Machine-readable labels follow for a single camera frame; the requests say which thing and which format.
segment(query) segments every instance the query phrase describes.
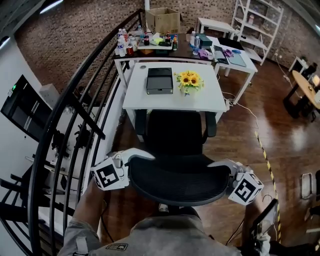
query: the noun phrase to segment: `white shelf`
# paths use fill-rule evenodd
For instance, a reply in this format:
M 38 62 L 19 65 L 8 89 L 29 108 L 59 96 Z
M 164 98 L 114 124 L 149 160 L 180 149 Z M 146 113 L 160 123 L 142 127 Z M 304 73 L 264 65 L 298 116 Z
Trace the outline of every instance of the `white shelf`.
M 246 10 L 246 7 L 245 7 L 245 6 L 241 6 L 241 4 L 238 4 L 237 6 L 238 6 L 238 7 L 241 7 L 243 11 Z M 271 22 L 271 23 L 274 24 L 274 25 L 277 25 L 277 23 L 276 23 L 275 21 L 273 21 L 272 19 L 264 16 L 263 14 L 255 11 L 255 10 L 252 10 L 252 9 L 249 8 L 249 9 L 248 9 L 248 12 L 253 13 L 253 14 L 255 14 L 255 15 L 258 15 L 258 16 L 264 18 L 266 21 Z
M 273 6 L 272 4 L 270 4 L 269 2 L 267 2 L 267 1 L 265 1 L 265 0 L 257 0 L 257 1 L 260 2 L 260 3 L 263 3 L 263 4 L 266 5 L 266 6 L 269 6 L 269 7 L 273 8 L 273 9 L 275 9 L 275 10 L 278 11 L 279 13 L 281 13 L 281 11 L 282 11 L 281 8 L 275 7 L 275 6 Z
M 247 43 L 252 44 L 254 46 L 258 46 L 264 50 L 268 49 L 268 47 L 266 47 L 258 38 L 255 38 L 252 35 L 247 35 L 244 33 L 242 33 L 242 36 L 244 36 L 245 38 L 240 37 L 240 41 L 244 41 L 244 42 L 247 42 Z
M 255 15 L 258 15 L 258 16 L 260 16 L 260 17 L 264 18 L 266 21 L 271 22 L 271 23 L 272 23 L 272 24 L 274 24 L 274 25 L 277 25 L 277 23 L 276 23 L 275 21 L 273 21 L 272 19 L 270 19 L 270 18 L 268 18 L 268 17 L 264 16 L 263 14 L 261 14 L 261 13 L 259 13 L 259 12 L 255 11 L 255 10 L 248 9 L 248 11 L 249 11 L 250 13 L 253 13 L 253 14 L 255 14 Z
M 250 59 L 262 62 L 262 58 L 255 52 L 254 49 L 250 49 L 248 47 L 243 47 L 243 49 Z
M 241 23 L 241 24 L 244 22 L 243 19 L 241 19 L 241 18 L 235 17 L 234 19 L 235 19 L 237 22 Z M 262 33 L 262 34 L 264 34 L 264 35 L 266 35 L 266 36 L 268 36 L 268 37 L 271 37 L 271 38 L 274 37 L 272 34 L 269 34 L 269 33 L 267 33 L 266 31 L 264 31 L 263 29 L 261 29 L 261 28 L 259 28 L 259 27 L 257 27 L 257 26 L 251 25 L 251 24 L 249 24 L 248 22 L 244 22 L 244 25 L 245 25 L 246 27 L 248 27 L 248 28 L 250 28 L 250 29 L 253 29 L 253 30 L 255 30 L 255 31 L 258 31 L 258 32 L 260 32 L 260 33 Z
M 279 26 L 284 14 L 284 9 L 281 8 L 280 6 L 273 6 L 271 2 L 271 0 L 256 0 L 264 5 L 267 6 L 267 14 L 263 15 L 261 13 L 259 13 L 258 11 L 255 11 L 253 9 L 250 8 L 250 4 L 251 4 L 251 0 L 246 0 L 245 5 L 243 4 L 243 0 L 236 0 L 235 2 L 235 8 L 234 8 L 234 12 L 233 12 L 233 18 L 232 18 L 232 24 L 231 26 L 234 27 L 235 25 L 239 25 L 238 23 L 241 24 L 241 29 L 235 30 L 235 35 L 238 37 L 238 42 L 243 41 L 246 43 L 249 43 L 251 45 L 254 45 L 256 47 L 259 47 L 261 49 L 263 49 L 263 58 L 261 59 L 261 57 L 255 52 L 254 49 L 250 49 L 250 48 L 245 48 L 246 53 L 249 55 L 250 59 L 256 60 L 260 62 L 260 66 L 264 63 L 264 61 L 266 60 L 268 53 L 272 47 L 272 44 L 274 43 L 274 40 L 276 38 L 276 35 L 278 33 L 279 30 Z M 242 11 L 243 11 L 243 18 L 238 18 L 237 13 L 238 13 L 238 8 L 241 7 Z M 276 10 L 279 15 L 277 15 L 277 20 L 272 20 L 271 18 L 268 18 L 268 13 L 270 8 Z M 265 24 L 266 22 L 272 23 L 273 25 L 275 25 L 275 28 L 272 28 L 272 31 L 269 31 L 269 29 L 264 29 L 264 27 L 261 26 L 256 26 L 254 24 L 249 24 L 248 20 L 250 15 L 256 15 L 259 16 L 261 18 L 264 19 L 263 23 Z M 258 31 L 259 32 L 259 37 L 256 38 L 252 35 L 246 35 L 244 34 L 244 27 L 250 28 L 252 30 Z M 264 38 L 263 35 L 267 36 L 270 38 L 270 40 L 268 41 L 268 46 L 265 46 L 264 44 Z

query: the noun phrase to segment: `bottle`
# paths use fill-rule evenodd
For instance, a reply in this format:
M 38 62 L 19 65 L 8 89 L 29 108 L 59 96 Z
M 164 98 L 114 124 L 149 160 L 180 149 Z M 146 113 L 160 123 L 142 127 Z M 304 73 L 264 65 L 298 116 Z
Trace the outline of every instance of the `bottle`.
M 134 55 L 134 49 L 133 49 L 132 45 L 129 45 L 129 46 L 126 48 L 126 51 L 127 51 L 127 53 L 128 53 L 129 56 Z
M 249 16 L 249 21 L 248 21 L 248 23 L 249 23 L 250 25 L 253 25 L 253 24 L 254 24 L 254 19 L 255 19 L 255 16 L 254 16 L 253 14 L 251 14 L 251 15 Z
M 170 34 L 169 34 L 169 30 L 166 32 L 166 34 L 165 34 L 165 41 L 167 42 L 167 43 L 170 43 L 171 42 L 171 37 L 170 37 Z
M 122 29 L 119 28 L 119 31 L 118 31 L 118 39 L 121 37 L 121 35 L 122 35 Z
M 126 55 L 126 49 L 121 39 L 118 39 L 118 49 L 120 57 L 124 57 Z
M 177 36 L 175 35 L 172 42 L 172 49 L 176 51 L 178 49 Z
M 191 46 L 195 45 L 195 37 L 196 37 L 196 32 L 192 31 L 191 36 L 190 36 L 190 45 Z
M 122 35 L 123 35 L 123 37 L 124 37 L 124 41 L 125 41 L 125 42 L 128 42 L 128 33 L 127 33 L 127 31 L 126 31 L 125 28 L 122 29 Z
M 133 51 L 136 52 L 138 50 L 137 41 L 134 37 L 131 37 L 130 45 L 132 45 Z
M 147 35 L 147 32 L 144 33 L 143 43 L 145 46 L 150 45 L 149 36 Z
M 199 46 L 200 46 L 200 38 L 199 36 L 196 36 L 194 39 L 194 48 L 193 48 L 193 55 L 198 55 L 199 52 Z
M 140 36 L 140 38 L 144 38 L 144 31 L 141 27 L 141 25 L 138 26 L 138 35 Z

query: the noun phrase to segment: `black stair railing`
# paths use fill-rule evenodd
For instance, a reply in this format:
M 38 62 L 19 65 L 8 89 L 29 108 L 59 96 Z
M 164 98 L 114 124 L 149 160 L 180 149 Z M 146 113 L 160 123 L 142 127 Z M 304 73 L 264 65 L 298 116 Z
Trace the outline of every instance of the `black stair railing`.
M 116 84 L 114 84 L 114 81 L 116 80 L 116 77 L 118 75 L 117 72 L 114 73 L 114 75 L 111 78 L 110 86 L 108 90 L 106 91 L 105 95 L 103 96 L 97 114 L 94 119 L 90 117 L 90 113 L 92 108 L 94 107 L 96 100 L 98 98 L 99 92 L 101 91 L 105 81 L 107 80 L 113 66 L 114 62 L 111 63 L 111 65 L 106 70 L 106 73 L 103 77 L 103 80 L 101 84 L 97 87 L 94 96 L 91 100 L 91 103 L 89 104 L 88 108 L 85 110 L 82 107 L 83 100 L 85 96 L 88 94 L 90 88 L 92 87 L 94 81 L 96 80 L 98 74 L 103 69 L 105 63 L 107 60 L 110 59 L 112 53 L 114 52 L 114 49 L 116 48 L 116 44 L 114 44 L 110 49 L 109 52 L 106 54 L 104 60 L 102 61 L 101 65 L 98 67 L 98 69 L 94 72 L 93 76 L 91 77 L 90 81 L 88 82 L 81 98 L 78 100 L 75 95 L 74 91 L 79 84 L 80 80 L 84 76 L 84 74 L 87 72 L 91 64 L 94 62 L 94 60 L 97 58 L 97 56 L 102 52 L 102 50 L 106 47 L 106 45 L 117 35 L 119 29 L 125 28 L 126 25 L 131 23 L 131 26 L 127 28 L 127 31 L 130 31 L 133 27 L 137 27 L 138 24 L 142 24 L 142 18 L 141 13 L 143 12 L 142 9 L 138 9 L 136 12 L 134 12 L 132 15 L 130 15 L 128 18 L 126 18 L 122 23 L 120 23 L 117 27 L 115 27 L 100 43 L 99 45 L 92 51 L 92 53 L 82 62 L 80 67 L 77 69 L 77 71 L 74 73 L 72 78 L 70 79 L 67 87 L 63 91 L 63 93 L 60 95 L 58 102 L 54 106 L 51 115 L 48 118 L 48 121 L 45 125 L 44 131 L 45 134 L 42 136 L 39 145 L 36 150 L 34 163 L 32 167 L 31 177 L 30 177 L 30 183 L 28 188 L 28 202 L 27 202 L 27 215 L 28 215 L 28 229 L 29 229 L 29 239 L 31 243 L 32 248 L 32 254 L 33 255 L 41 255 L 44 253 L 43 249 L 41 248 L 40 243 L 40 233 L 39 233 L 39 217 L 38 217 L 38 211 L 39 211 L 39 198 L 38 194 L 41 191 L 42 184 L 40 183 L 39 178 L 39 172 L 45 165 L 47 153 L 50 147 L 51 140 L 53 138 L 54 132 L 56 131 L 57 124 L 61 118 L 61 115 L 65 109 L 66 106 L 72 106 L 74 108 L 74 113 L 70 119 L 70 122 L 68 124 L 68 127 L 64 134 L 64 139 L 62 142 L 62 145 L 59 149 L 58 158 L 55 165 L 53 180 L 51 183 L 51 198 L 50 198 L 50 219 L 49 219 L 49 229 L 50 229 L 50 237 L 51 237 L 51 255 L 55 256 L 57 255 L 57 248 L 56 248 L 56 235 L 55 235 L 55 201 L 56 201 L 56 193 L 57 193 L 57 184 L 58 184 L 58 178 L 60 173 L 60 167 L 63 160 L 63 152 L 66 151 L 67 148 L 67 142 L 72 130 L 72 127 L 74 125 L 74 122 L 76 120 L 77 115 L 80 115 L 83 118 L 83 123 L 79 131 L 78 138 L 81 137 L 81 135 L 84 132 L 84 129 L 86 125 L 91 127 L 91 132 L 89 136 L 89 140 L 87 142 L 84 157 L 82 160 L 82 165 L 80 169 L 80 175 L 78 180 L 78 187 L 76 192 L 76 204 L 80 200 L 81 196 L 81 188 L 83 183 L 83 178 L 85 174 L 86 164 L 88 160 L 88 155 L 90 152 L 90 146 L 94 137 L 94 133 L 98 135 L 98 140 L 96 143 L 95 148 L 92 148 L 93 151 L 93 159 L 90 163 L 91 166 L 95 164 L 96 156 L 98 152 L 98 147 L 100 144 L 101 139 L 105 139 L 105 134 L 103 133 L 104 126 L 106 124 L 106 120 L 108 117 L 108 113 L 112 104 L 112 101 L 115 97 L 115 94 L 117 92 L 117 89 L 120 84 L 120 80 Z M 97 122 L 99 120 L 99 117 L 101 115 L 103 107 L 106 107 L 106 114 L 103 117 L 103 120 L 100 122 L 100 127 L 98 127 Z M 71 156 L 70 166 L 68 170 L 68 177 L 67 177 L 67 183 L 65 188 L 65 197 L 64 197 L 64 206 L 63 206 L 63 233 L 65 232 L 67 228 L 67 220 L 68 220 L 68 207 L 69 207 L 69 197 L 70 197 L 70 188 L 71 188 L 71 181 L 73 177 L 74 167 L 77 159 L 77 154 L 79 150 L 79 139 L 77 140 L 75 147 L 73 149 L 73 153 Z
M 8 198 L 10 196 L 10 194 L 14 192 L 12 189 L 9 189 L 8 192 L 4 195 L 1 204 L 6 204 L 8 201 Z M 16 202 L 17 202 L 17 198 L 18 198 L 19 192 L 16 191 L 13 201 L 11 203 L 11 206 L 16 206 Z M 21 251 L 28 256 L 32 255 L 32 252 L 28 249 L 28 247 L 20 240 L 20 235 L 16 234 L 14 232 L 14 230 L 11 228 L 10 224 L 8 223 L 7 219 L 5 217 L 2 216 L 2 214 L 0 214 L 0 222 L 3 224 L 5 230 L 9 233 L 9 235 L 11 236 L 11 238 L 13 239 L 13 241 L 18 245 L 18 247 L 21 249 Z M 22 233 L 22 235 L 27 237 L 27 234 L 21 229 L 21 227 L 18 225 L 18 223 L 16 221 L 13 221 L 14 225 L 20 230 L 20 232 Z

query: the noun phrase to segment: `black mesh chair back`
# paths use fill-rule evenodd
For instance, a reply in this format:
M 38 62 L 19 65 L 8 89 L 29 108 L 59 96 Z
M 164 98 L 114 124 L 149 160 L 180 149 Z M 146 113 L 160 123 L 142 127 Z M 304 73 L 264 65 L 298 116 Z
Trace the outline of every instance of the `black mesh chair back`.
M 149 160 L 134 157 L 129 162 L 132 186 L 143 196 L 170 206 L 200 206 L 225 195 L 230 169 L 207 167 L 204 155 Z

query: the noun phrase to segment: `table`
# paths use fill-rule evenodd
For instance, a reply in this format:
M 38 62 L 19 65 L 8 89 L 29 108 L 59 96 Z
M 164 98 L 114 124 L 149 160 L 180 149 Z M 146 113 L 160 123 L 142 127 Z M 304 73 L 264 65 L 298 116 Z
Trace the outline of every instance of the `table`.
M 198 33 L 204 33 L 204 27 L 208 27 L 210 30 L 216 30 L 223 32 L 223 37 L 226 37 L 227 33 L 231 33 L 230 39 L 233 40 L 236 30 L 233 29 L 228 23 L 212 20 L 208 18 L 198 18 L 197 31 Z
M 148 60 L 188 61 L 188 62 L 208 64 L 208 65 L 211 65 L 212 63 L 212 60 L 201 59 L 199 54 L 193 55 L 193 49 L 189 46 L 189 42 L 187 41 L 186 34 L 178 34 L 178 48 L 175 51 L 169 51 L 168 54 L 156 54 L 155 52 L 152 52 L 148 55 L 145 55 L 140 51 L 135 51 L 132 56 L 125 55 L 124 57 L 120 57 L 120 55 L 114 55 L 112 58 L 114 59 L 114 63 L 119 73 L 121 81 L 123 81 L 127 87 L 128 87 L 128 81 L 125 78 L 125 74 L 121 66 L 121 62 L 124 62 L 124 61 L 135 61 L 135 62 L 139 62 L 141 60 L 143 61 L 148 61 Z
M 310 101 L 315 108 L 320 110 L 320 103 L 317 103 L 315 100 L 316 92 L 311 84 L 297 71 L 292 71 L 293 78 L 296 82 L 293 89 L 289 92 L 289 94 L 283 99 L 283 104 L 285 109 L 293 118 L 299 117 L 299 112 L 304 108 L 304 106 Z M 290 101 L 291 96 L 295 93 L 295 91 L 301 88 L 304 93 L 304 96 L 299 99 L 296 105 Z
M 294 59 L 294 61 L 293 61 L 293 63 L 292 63 L 292 65 L 291 65 L 291 67 L 289 68 L 289 72 L 294 68 L 296 62 L 299 62 L 299 63 L 301 64 L 301 66 L 302 66 L 302 68 L 301 68 L 301 70 L 300 70 L 300 72 L 299 72 L 300 74 L 302 74 L 302 72 L 303 72 L 304 70 L 306 70 L 307 68 L 309 68 L 309 65 L 308 65 L 306 62 L 302 61 L 302 59 L 300 59 L 299 57 L 296 56 L 295 59 Z
M 229 49 L 230 51 L 234 50 L 235 48 L 229 47 L 229 46 L 225 46 L 225 45 L 221 45 L 219 43 L 219 40 L 216 37 L 212 37 L 212 36 L 207 36 L 212 42 L 212 46 L 211 46 L 211 51 L 214 52 L 214 47 L 213 46 L 220 46 L 222 49 L 227 50 Z M 218 74 L 219 68 L 220 67 L 225 67 L 225 73 L 224 75 L 227 77 L 229 75 L 230 69 L 232 70 L 239 70 L 242 72 L 246 72 L 248 73 L 243 86 L 241 87 L 241 89 L 238 91 L 238 93 L 236 94 L 234 100 L 233 100 L 233 104 L 237 104 L 237 102 L 239 101 L 240 97 L 242 96 L 242 94 L 245 92 L 246 88 L 248 87 L 252 77 L 254 76 L 254 74 L 256 72 L 258 72 L 255 64 L 252 62 L 252 60 L 249 58 L 249 56 L 247 55 L 247 53 L 244 50 L 241 50 L 241 57 L 244 61 L 244 63 L 246 64 L 246 66 L 240 66 L 240 65 L 236 65 L 236 64 L 224 64 L 224 63 L 216 63 L 215 68 L 214 68 L 214 72 L 216 74 Z
M 147 76 L 149 68 L 171 68 L 172 73 L 186 70 L 197 72 L 204 80 L 204 87 L 194 95 L 184 96 L 178 89 L 179 83 L 173 80 L 173 94 L 147 94 Z M 218 122 L 223 112 L 227 111 L 214 68 L 211 65 L 180 62 L 141 62 L 134 65 L 129 85 L 125 94 L 123 109 L 127 111 L 135 127 L 135 110 L 182 110 L 215 112 Z

